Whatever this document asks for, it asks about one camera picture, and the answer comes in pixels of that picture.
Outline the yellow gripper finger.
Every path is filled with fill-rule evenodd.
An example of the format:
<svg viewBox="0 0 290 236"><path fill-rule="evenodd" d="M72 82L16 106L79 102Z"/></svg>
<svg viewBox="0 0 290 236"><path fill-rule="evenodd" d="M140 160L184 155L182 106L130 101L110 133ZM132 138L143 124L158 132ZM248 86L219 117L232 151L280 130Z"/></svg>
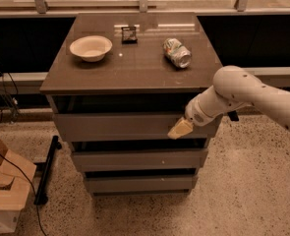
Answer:
<svg viewBox="0 0 290 236"><path fill-rule="evenodd" d="M181 117L168 132L168 137L177 140L193 132L194 125L184 117Z"/></svg>

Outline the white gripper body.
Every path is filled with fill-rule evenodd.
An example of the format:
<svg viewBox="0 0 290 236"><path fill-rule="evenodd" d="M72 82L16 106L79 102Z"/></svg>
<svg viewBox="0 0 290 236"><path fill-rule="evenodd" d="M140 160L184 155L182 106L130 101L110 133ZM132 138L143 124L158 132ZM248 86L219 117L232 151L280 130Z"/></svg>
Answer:
<svg viewBox="0 0 290 236"><path fill-rule="evenodd" d="M205 126L210 123L213 118L208 117L200 108L199 103L195 100L191 100L185 109L185 117L192 122L195 126Z"/></svg>

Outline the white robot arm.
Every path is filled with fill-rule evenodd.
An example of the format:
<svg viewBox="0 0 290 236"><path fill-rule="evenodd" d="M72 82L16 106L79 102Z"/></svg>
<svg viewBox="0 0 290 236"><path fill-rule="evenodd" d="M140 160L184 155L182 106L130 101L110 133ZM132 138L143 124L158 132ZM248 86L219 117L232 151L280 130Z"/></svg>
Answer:
<svg viewBox="0 0 290 236"><path fill-rule="evenodd" d="M243 68L225 66L214 74L211 87L189 101L168 137L179 139L192 133L195 126L205 126L217 116L247 105L290 132L290 91L269 86Z"/></svg>

